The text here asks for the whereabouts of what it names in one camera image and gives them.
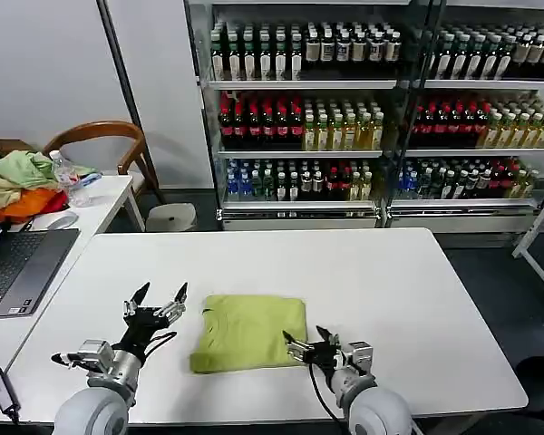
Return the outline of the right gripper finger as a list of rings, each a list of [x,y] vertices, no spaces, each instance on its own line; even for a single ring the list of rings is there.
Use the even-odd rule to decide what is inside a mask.
[[[307,354],[312,351],[312,345],[297,340],[287,331],[283,331],[282,334],[287,347],[287,353],[299,362],[306,362]]]
[[[339,350],[341,348],[339,336],[337,334],[332,334],[328,329],[317,325],[316,330],[321,337],[319,345],[323,349],[333,349]]]

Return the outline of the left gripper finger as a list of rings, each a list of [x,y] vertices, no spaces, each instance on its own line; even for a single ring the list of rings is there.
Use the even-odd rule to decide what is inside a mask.
[[[149,291],[151,283],[147,282],[132,295],[131,299],[123,302],[123,318],[131,318],[136,315],[137,310],[141,307],[146,294]]]
[[[174,324],[186,311],[188,283],[184,283],[175,297],[163,307],[155,311],[155,316],[166,322],[166,325]]]

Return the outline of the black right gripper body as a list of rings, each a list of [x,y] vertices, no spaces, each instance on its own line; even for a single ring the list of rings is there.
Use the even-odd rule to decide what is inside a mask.
[[[318,367],[324,375],[333,375],[336,371],[336,357],[341,356],[338,343],[311,343],[307,350],[307,363]]]

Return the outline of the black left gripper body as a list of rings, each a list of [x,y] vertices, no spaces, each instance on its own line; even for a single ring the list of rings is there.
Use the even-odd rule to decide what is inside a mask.
[[[153,335],[169,327],[169,321],[164,315],[158,315],[152,307],[139,307],[133,315],[126,315],[124,321],[127,330],[119,342],[117,351],[125,351],[135,356],[140,362],[147,359],[146,349],[151,343]]]

